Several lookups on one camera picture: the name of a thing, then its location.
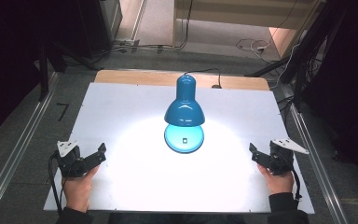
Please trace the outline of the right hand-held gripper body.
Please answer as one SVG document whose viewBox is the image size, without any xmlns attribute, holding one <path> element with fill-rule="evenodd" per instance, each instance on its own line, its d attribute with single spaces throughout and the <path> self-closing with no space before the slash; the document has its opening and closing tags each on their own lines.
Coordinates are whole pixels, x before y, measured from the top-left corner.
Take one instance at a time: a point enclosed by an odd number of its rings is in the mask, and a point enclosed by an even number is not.
<svg viewBox="0 0 358 224">
<path fill-rule="evenodd" d="M 269 169 L 274 175 L 293 170 L 294 153 L 299 152 L 308 155 L 310 152 L 290 138 L 273 139 L 269 143 L 270 165 Z"/>
</svg>

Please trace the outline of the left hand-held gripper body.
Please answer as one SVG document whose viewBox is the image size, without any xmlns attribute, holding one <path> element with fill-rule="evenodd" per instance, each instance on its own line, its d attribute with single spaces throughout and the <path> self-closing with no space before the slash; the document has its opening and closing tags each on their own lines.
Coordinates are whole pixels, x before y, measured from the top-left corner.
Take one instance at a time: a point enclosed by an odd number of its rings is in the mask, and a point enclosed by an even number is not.
<svg viewBox="0 0 358 224">
<path fill-rule="evenodd" d="M 87 171 L 86 161 L 80 156 L 78 142 L 57 143 L 57 161 L 63 177 L 81 177 Z"/>
</svg>

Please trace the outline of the blue desk lamp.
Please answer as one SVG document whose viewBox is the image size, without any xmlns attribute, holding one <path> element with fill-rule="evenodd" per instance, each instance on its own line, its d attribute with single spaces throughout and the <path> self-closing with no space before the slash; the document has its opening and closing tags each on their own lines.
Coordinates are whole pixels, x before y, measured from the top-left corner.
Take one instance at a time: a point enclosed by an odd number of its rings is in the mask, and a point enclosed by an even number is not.
<svg viewBox="0 0 358 224">
<path fill-rule="evenodd" d="M 164 116 L 168 123 L 164 140 L 170 149 L 178 153 L 195 152 L 204 140 L 201 125 L 205 117 L 195 95 L 196 79 L 188 74 L 180 76 L 176 81 L 176 98 Z"/>
</svg>

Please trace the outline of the person's right hand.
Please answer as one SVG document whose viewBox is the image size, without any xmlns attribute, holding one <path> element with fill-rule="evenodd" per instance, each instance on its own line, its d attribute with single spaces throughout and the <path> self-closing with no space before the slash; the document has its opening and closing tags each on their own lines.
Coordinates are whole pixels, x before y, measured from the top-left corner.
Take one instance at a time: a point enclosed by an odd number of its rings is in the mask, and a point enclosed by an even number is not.
<svg viewBox="0 0 358 224">
<path fill-rule="evenodd" d="M 264 176 L 270 194 L 292 192 L 295 183 L 291 172 L 282 175 L 273 175 L 268 168 L 258 164 L 257 168 L 262 176 Z"/>
</svg>

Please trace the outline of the person's left hand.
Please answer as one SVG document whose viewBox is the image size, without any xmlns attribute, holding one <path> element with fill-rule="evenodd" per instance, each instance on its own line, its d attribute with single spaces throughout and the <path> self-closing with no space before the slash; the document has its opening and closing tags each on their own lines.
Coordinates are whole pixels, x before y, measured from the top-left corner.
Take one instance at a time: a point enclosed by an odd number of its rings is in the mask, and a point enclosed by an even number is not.
<svg viewBox="0 0 358 224">
<path fill-rule="evenodd" d="M 92 178 L 97 174 L 99 166 L 94 167 L 81 177 L 63 178 L 62 189 L 66 206 L 78 212 L 86 213 L 90 207 Z"/>
</svg>

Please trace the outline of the black metal stand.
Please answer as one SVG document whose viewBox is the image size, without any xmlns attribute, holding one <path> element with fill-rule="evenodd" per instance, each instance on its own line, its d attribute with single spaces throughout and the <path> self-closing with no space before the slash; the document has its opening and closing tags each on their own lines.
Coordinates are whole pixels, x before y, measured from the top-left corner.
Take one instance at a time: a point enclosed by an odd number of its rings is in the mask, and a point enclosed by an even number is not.
<svg viewBox="0 0 358 224">
<path fill-rule="evenodd" d="M 87 67 L 89 70 L 102 70 L 101 67 L 98 68 L 92 63 L 87 62 L 85 59 L 75 54 L 72 50 L 68 49 L 60 42 L 53 41 L 41 44 L 38 51 L 39 72 L 41 74 L 39 102 L 45 100 L 47 98 L 47 95 L 49 94 L 48 62 L 53 65 L 53 68 L 56 71 L 64 72 L 66 69 L 66 63 L 63 60 L 63 54 L 68 55 L 70 58 L 74 59 L 81 65 Z"/>
<path fill-rule="evenodd" d="M 345 0 L 327 0 L 320 15 L 309 28 L 304 38 L 299 44 L 291 48 L 289 56 L 249 74 L 248 77 L 262 77 L 267 72 L 284 65 L 284 71 L 280 74 L 278 81 L 282 84 L 289 84 L 293 78 L 296 79 L 292 104 L 299 110 L 301 92 L 303 84 L 306 81 L 307 68 L 310 65 L 310 61 L 316 56 L 325 39 L 337 32 L 345 13 Z"/>
</svg>

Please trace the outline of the dark curtain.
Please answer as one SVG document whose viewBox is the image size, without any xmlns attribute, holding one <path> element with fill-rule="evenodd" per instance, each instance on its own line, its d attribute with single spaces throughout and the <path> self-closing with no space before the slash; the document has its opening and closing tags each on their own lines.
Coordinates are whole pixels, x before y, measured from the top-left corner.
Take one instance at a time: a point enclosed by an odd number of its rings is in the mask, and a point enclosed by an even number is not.
<svg viewBox="0 0 358 224">
<path fill-rule="evenodd" d="M 76 0 L 0 0 L 0 127 L 40 85 L 40 45 L 60 42 L 78 11 Z"/>
<path fill-rule="evenodd" d="M 339 19 L 303 100 L 333 131 L 338 153 L 358 166 L 358 0 L 330 0 Z"/>
</svg>

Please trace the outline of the dark cabinet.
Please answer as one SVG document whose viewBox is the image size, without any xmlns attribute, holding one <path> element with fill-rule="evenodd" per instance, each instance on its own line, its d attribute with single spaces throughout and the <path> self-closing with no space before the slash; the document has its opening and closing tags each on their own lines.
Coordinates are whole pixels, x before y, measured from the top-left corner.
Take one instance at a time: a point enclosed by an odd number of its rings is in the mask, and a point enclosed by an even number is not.
<svg viewBox="0 0 358 224">
<path fill-rule="evenodd" d="M 120 0 L 78 0 L 86 34 L 83 55 L 92 58 L 112 48 L 122 22 Z"/>
</svg>

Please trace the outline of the light wooden furniture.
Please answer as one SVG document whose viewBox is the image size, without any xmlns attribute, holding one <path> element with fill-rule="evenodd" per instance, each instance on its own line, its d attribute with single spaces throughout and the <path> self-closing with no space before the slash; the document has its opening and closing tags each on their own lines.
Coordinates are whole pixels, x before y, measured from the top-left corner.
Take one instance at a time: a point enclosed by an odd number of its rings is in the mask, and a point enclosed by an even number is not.
<svg viewBox="0 0 358 224">
<path fill-rule="evenodd" d="M 173 0 L 173 20 L 245 24 L 268 27 L 281 58 L 308 30 L 327 0 Z"/>
</svg>

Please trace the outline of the aluminium floor rail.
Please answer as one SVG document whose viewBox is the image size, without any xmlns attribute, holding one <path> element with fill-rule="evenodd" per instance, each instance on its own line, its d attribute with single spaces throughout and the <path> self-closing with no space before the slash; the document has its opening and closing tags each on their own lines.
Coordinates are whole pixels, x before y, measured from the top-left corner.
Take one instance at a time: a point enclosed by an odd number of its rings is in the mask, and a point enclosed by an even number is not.
<svg viewBox="0 0 358 224">
<path fill-rule="evenodd" d="M 34 133 L 43 118 L 52 96 L 56 90 L 57 84 L 60 80 L 61 73 L 53 72 L 48 80 L 49 90 L 43 100 L 38 102 L 32 113 L 32 116 L 28 119 L 26 126 L 22 130 L 21 136 L 16 142 L 16 145 L 11 150 L 11 153 L 0 172 L 0 201 L 7 190 L 9 182 L 15 174 L 17 167 L 19 166 L 26 149 L 32 140 Z"/>
<path fill-rule="evenodd" d="M 337 196 L 333 182 L 324 166 L 314 138 L 311 136 L 304 114 L 299 112 L 294 103 L 289 103 L 283 111 L 285 127 L 289 136 L 304 147 L 310 154 L 296 154 L 298 166 L 305 181 L 317 223 L 350 224 Z"/>
</svg>

